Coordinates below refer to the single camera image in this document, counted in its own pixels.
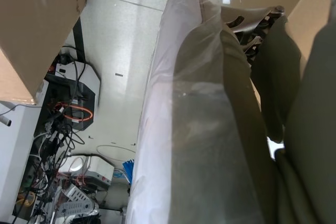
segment plastic wrap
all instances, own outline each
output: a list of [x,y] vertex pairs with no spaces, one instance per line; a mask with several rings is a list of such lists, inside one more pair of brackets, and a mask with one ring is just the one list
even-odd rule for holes
[[145,92],[127,224],[263,223],[224,88],[222,40],[235,38],[222,26],[220,2],[166,4]]

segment floor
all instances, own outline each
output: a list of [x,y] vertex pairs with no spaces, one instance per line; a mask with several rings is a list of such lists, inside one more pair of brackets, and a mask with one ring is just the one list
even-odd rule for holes
[[[81,14],[85,54],[101,78],[101,89],[97,119],[80,133],[86,144],[76,146],[76,152],[101,154],[116,167],[134,158],[144,89],[165,2],[87,0]],[[74,45],[72,33],[65,44]]]

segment clear plastic sheet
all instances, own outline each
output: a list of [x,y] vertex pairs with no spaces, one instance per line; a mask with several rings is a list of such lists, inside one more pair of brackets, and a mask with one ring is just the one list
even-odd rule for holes
[[167,1],[146,86],[127,224],[263,223],[224,88],[221,32],[228,28],[220,2]]

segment blue object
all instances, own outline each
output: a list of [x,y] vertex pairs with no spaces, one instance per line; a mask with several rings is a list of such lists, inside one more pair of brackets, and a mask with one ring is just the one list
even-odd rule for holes
[[124,167],[124,170],[127,174],[127,177],[130,181],[130,184],[132,185],[132,176],[133,176],[133,168],[134,168],[134,160],[128,160],[125,163],[122,164],[122,166]]

